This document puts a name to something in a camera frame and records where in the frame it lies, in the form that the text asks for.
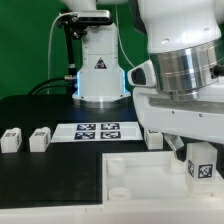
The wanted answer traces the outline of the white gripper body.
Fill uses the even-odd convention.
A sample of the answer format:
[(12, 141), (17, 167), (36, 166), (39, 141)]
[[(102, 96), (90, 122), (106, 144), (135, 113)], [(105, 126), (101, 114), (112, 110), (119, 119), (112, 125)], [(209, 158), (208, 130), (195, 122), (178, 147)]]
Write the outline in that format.
[(134, 89), (133, 101), (144, 129), (224, 144), (224, 103), (175, 102), (140, 87)]

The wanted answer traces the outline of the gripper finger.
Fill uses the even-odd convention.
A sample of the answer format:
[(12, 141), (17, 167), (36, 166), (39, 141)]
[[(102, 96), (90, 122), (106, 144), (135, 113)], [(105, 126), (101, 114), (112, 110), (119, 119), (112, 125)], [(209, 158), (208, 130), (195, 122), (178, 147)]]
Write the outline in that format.
[(165, 134), (164, 139), (168, 147), (173, 151), (174, 158), (184, 162), (186, 160), (185, 145), (178, 135)]

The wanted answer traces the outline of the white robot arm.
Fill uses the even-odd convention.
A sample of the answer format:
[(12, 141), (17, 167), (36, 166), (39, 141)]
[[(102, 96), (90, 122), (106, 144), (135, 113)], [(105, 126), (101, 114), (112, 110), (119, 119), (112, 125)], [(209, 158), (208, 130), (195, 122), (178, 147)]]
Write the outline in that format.
[[(224, 42), (216, 19), (220, 0), (61, 0), (84, 37), (83, 66), (73, 101), (107, 106), (131, 96), (140, 125), (176, 138), (224, 144)], [(128, 3), (135, 26), (147, 35), (149, 59), (128, 72), (123, 86), (117, 27), (102, 4)]]

